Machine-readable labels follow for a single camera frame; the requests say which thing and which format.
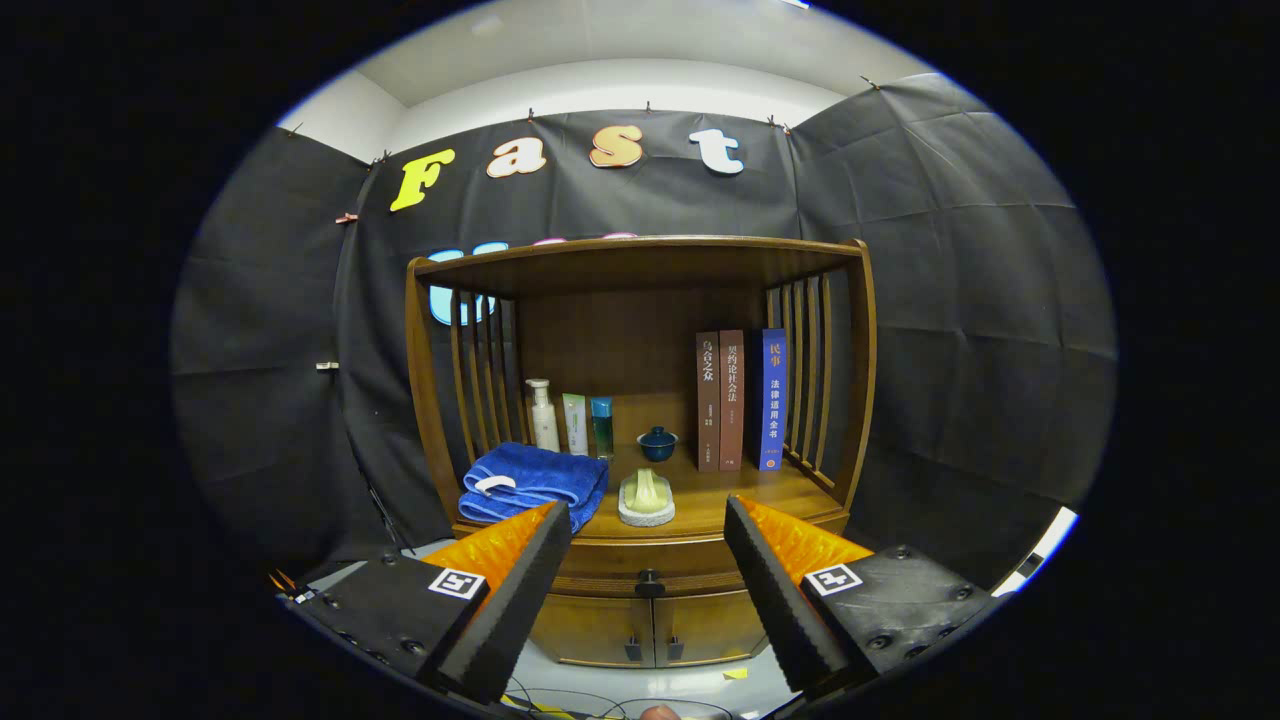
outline black foam pad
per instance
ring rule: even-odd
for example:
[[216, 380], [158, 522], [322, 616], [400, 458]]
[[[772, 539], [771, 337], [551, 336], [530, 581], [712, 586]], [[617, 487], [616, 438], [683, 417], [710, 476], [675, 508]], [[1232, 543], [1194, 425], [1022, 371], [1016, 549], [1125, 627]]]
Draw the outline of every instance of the black foam pad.
[[568, 505], [559, 501], [439, 667], [435, 671], [424, 667], [424, 682], [438, 680], [476, 702], [497, 702], [568, 552], [571, 536]]
[[773, 653], [792, 691], [828, 682], [850, 665], [841, 643], [791, 583], [782, 564], [741, 501], [730, 497], [724, 509], [724, 542], [742, 573]]
[[845, 651], [881, 674], [991, 602], [989, 593], [905, 544], [809, 573], [800, 587]]
[[392, 555], [293, 603], [342, 641], [416, 676], [428, 659], [453, 644], [488, 594], [481, 575]]

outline book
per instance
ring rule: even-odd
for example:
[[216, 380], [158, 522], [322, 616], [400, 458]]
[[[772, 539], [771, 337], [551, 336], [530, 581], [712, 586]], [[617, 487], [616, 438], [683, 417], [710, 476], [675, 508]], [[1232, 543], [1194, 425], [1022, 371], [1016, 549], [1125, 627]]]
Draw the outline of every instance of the book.
[[742, 331], [721, 331], [721, 471], [742, 469]]
[[787, 418], [787, 337], [782, 328], [753, 334], [753, 357], [760, 369], [751, 379], [751, 439], [755, 466], [763, 471], [782, 466], [782, 438]]
[[698, 333], [698, 471], [719, 470], [719, 333]]

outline blue towel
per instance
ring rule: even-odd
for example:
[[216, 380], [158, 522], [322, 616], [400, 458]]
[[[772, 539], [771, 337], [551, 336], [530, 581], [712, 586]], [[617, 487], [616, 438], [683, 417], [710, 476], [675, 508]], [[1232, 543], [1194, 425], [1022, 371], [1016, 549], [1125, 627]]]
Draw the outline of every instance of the blue towel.
[[[493, 475], [507, 475], [516, 480], [516, 487], [495, 486], [485, 497], [475, 489], [475, 484]], [[600, 506], [609, 484], [609, 464], [504, 442], [476, 460], [462, 483], [467, 488], [458, 500], [458, 511], [463, 518], [497, 523], [530, 507], [563, 500], [568, 503], [570, 528], [576, 534]]]

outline white letter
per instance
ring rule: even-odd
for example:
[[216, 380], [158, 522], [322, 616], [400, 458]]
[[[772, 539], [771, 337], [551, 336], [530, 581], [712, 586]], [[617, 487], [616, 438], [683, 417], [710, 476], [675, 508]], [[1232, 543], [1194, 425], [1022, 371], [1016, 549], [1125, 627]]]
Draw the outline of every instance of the white letter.
[[708, 168], [727, 176], [742, 172], [742, 161], [728, 156], [728, 149], [737, 147], [737, 141], [732, 137], [724, 137], [724, 133], [712, 128], [695, 132], [689, 136], [689, 140], [698, 143], [698, 150], [703, 154], [703, 163]]

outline brown book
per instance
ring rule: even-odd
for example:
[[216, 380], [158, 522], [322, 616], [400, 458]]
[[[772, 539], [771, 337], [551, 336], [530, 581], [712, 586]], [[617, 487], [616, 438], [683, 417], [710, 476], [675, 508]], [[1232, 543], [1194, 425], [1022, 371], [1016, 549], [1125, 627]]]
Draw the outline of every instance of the brown book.
[[719, 333], [698, 333], [698, 471], [719, 470]]
[[721, 471], [742, 469], [742, 375], [746, 352], [742, 331], [721, 331]]

